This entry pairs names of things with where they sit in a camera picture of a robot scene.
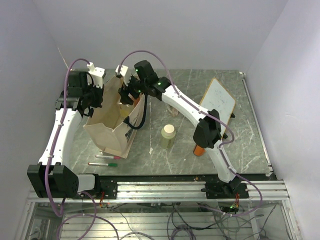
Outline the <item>amber liquid bottle white cap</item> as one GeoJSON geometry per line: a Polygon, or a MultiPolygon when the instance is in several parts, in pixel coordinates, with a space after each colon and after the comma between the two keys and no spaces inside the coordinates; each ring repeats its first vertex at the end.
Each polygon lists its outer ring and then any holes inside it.
{"type": "Polygon", "coordinates": [[[171,105],[169,105],[169,104],[166,105],[166,108],[167,108],[167,110],[169,111],[169,113],[170,113],[173,117],[177,117],[177,116],[178,116],[179,111],[178,111],[176,108],[174,108],[173,106],[171,106],[171,105]]]}

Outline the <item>clear square bottle black cap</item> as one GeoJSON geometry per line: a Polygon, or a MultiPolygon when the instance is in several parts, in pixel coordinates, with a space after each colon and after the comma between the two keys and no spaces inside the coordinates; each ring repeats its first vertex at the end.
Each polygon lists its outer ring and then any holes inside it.
{"type": "Polygon", "coordinates": [[[119,108],[119,114],[123,120],[125,118],[127,118],[131,114],[133,109],[135,108],[133,105],[124,104],[120,101],[117,104],[118,104],[118,108],[119,108]]]}

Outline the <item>pink liquid bottle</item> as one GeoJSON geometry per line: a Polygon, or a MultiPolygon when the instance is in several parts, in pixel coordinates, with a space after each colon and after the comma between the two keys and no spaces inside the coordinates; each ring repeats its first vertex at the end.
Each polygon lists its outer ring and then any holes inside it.
{"type": "Polygon", "coordinates": [[[134,105],[134,107],[136,107],[137,104],[138,104],[139,101],[140,101],[140,97],[138,97],[137,99],[133,98],[132,100],[133,100],[133,105],[134,105]]]}

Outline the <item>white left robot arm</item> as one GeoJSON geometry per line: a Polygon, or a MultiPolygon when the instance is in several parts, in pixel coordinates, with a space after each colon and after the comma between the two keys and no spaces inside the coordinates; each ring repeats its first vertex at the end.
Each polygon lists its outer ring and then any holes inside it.
{"type": "Polygon", "coordinates": [[[71,144],[84,116],[91,117],[95,108],[102,107],[104,77],[106,71],[74,69],[68,76],[67,97],[60,95],[55,102],[55,121],[48,144],[36,165],[29,165],[27,176],[39,198],[47,198],[45,170],[48,157],[53,156],[49,166],[48,184],[53,198],[74,198],[84,191],[96,199],[102,186],[96,182],[96,174],[77,175],[70,169],[71,144]]]}

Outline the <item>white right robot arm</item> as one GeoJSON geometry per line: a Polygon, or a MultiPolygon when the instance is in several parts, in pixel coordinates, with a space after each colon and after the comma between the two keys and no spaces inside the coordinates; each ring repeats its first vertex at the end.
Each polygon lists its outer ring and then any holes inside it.
{"type": "Polygon", "coordinates": [[[219,112],[208,110],[196,104],[173,83],[170,76],[158,77],[151,63],[147,60],[134,65],[137,76],[127,76],[127,67],[120,64],[115,70],[123,84],[118,90],[123,104],[133,104],[139,94],[157,98],[171,105],[183,114],[195,127],[193,140],[203,148],[212,160],[217,171],[217,195],[231,198],[236,195],[242,182],[241,176],[232,166],[223,146],[222,127],[226,123],[220,120],[219,112]]]}

